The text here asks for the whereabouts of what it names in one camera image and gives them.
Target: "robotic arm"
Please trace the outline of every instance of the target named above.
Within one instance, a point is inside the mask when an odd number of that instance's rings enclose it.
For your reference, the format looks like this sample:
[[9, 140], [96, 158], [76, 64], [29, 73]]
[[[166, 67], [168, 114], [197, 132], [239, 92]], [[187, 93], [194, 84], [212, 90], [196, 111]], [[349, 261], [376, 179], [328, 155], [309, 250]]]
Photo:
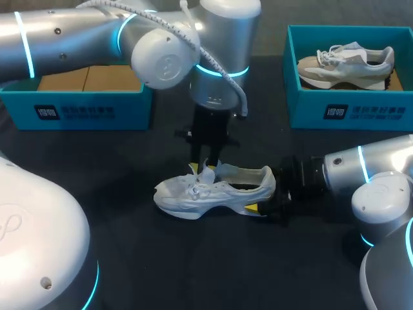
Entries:
[[211, 110], [241, 102], [246, 116], [240, 85], [261, 3], [201, 0], [191, 10], [186, 1], [181, 7], [157, 12], [146, 1], [92, 0], [76, 9], [1, 14], [0, 82], [126, 61], [146, 86], [164, 89], [196, 65], [192, 99]]
[[352, 194], [362, 240], [360, 269], [368, 310], [413, 309], [413, 135], [295, 161], [285, 171], [294, 198]]

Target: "cable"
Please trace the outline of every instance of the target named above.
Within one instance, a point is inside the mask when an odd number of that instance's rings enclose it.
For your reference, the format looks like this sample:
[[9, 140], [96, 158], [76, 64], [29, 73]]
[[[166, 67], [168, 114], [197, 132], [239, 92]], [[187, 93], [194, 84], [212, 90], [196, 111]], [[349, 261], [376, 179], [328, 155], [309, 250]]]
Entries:
[[192, 33], [197, 39], [196, 43], [196, 49], [195, 49], [195, 62], [198, 65], [199, 60], [201, 59], [201, 40], [199, 38], [198, 31], [196, 30], [195, 22], [194, 19], [192, 18], [192, 14], [190, 10], [188, 9], [188, 1], [186, 0], [179, 0], [179, 6], [181, 7], [182, 12], [186, 15], [186, 17], [189, 20], [189, 25], [192, 29]]
[[223, 79], [229, 83], [229, 85], [236, 91], [239, 100], [241, 101], [241, 115], [242, 116], [247, 116], [248, 115], [248, 103], [247, 103], [247, 96], [244, 93], [244, 90], [228, 75], [228, 73], [219, 65], [219, 63], [201, 46], [198, 44], [195, 44], [182, 30], [180, 30], [178, 27], [168, 23], [164, 19], [151, 14], [149, 12], [145, 12], [142, 10], [136, 10], [132, 8], [131, 6], [124, 5], [122, 3], [114, 2], [111, 0], [89, 0], [86, 1], [80, 5], [78, 5], [76, 8], [88, 8], [88, 7], [93, 7], [93, 6], [111, 6], [114, 8], [118, 8], [120, 10], [124, 10], [133, 14], [137, 14], [141, 17], [144, 17], [146, 19], [150, 19], [151, 21], [161, 25], [165, 30], [168, 30], [169, 32], [173, 33], [175, 36], [178, 38], [182, 39], [189, 47], [197, 51], [199, 47], [199, 51], [201, 55], [211, 64], [211, 66], [218, 71]]

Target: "teal box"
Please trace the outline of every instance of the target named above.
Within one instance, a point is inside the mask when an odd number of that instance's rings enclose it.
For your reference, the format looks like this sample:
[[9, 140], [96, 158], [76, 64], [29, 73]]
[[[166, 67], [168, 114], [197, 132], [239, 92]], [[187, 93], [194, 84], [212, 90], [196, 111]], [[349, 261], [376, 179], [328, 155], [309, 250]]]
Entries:
[[[306, 90], [301, 88], [298, 60], [357, 41], [372, 50], [392, 47], [404, 91]], [[290, 125], [295, 129], [413, 130], [413, 31], [409, 27], [289, 26], [283, 75]], [[336, 119], [325, 119], [339, 110]]]
[[19, 130], [146, 130], [152, 91], [37, 91], [41, 77], [5, 87], [0, 97]]

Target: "black table surface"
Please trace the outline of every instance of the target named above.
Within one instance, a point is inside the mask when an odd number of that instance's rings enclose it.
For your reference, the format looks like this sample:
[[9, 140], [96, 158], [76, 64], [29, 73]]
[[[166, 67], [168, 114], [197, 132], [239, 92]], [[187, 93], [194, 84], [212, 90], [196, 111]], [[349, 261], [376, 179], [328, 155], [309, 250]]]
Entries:
[[[1, 116], [1, 150], [85, 210], [105, 309], [365, 309], [350, 200], [302, 204], [288, 227], [230, 210], [184, 221], [157, 209], [154, 187], [189, 173], [189, 145], [174, 137], [192, 120], [187, 86], [156, 94], [146, 132], [19, 132]], [[221, 155], [240, 167], [404, 134], [290, 129], [281, 57], [253, 58], [245, 91], [249, 117], [230, 125], [241, 147]]]

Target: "cardboard box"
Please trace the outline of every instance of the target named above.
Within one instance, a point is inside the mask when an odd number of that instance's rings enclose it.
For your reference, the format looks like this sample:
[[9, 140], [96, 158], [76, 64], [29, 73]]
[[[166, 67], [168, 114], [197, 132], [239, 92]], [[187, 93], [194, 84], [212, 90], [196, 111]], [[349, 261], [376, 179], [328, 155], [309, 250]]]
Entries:
[[[340, 85], [314, 90], [301, 85], [298, 60], [317, 50], [357, 41], [361, 46], [395, 51], [388, 90]], [[408, 27], [289, 26], [283, 57], [290, 125], [295, 129], [413, 129], [413, 31]]]
[[152, 91], [126, 65], [29, 79], [0, 96], [20, 130], [146, 130]]

